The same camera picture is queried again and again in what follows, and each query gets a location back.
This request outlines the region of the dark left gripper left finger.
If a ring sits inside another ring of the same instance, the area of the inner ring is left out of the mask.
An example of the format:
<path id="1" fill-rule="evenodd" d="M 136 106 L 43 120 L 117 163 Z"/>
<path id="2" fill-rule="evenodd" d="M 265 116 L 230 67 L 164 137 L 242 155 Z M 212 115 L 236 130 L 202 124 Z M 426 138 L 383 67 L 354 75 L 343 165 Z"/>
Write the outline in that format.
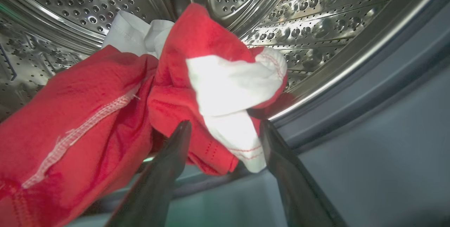
<path id="1" fill-rule="evenodd" d="M 190 121 L 179 123 L 108 220 L 107 227 L 164 227 L 175 181 L 186 165 L 191 131 Z"/>

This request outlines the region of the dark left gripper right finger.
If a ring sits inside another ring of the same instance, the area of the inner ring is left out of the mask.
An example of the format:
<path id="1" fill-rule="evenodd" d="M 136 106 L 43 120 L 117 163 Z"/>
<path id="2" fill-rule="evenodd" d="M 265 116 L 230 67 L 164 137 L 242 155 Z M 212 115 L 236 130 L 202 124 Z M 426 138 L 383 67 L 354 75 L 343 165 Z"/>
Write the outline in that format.
<path id="1" fill-rule="evenodd" d="M 347 226 L 302 161 L 268 120 L 261 121 L 260 140 L 267 168 L 277 180 L 289 227 Z"/>

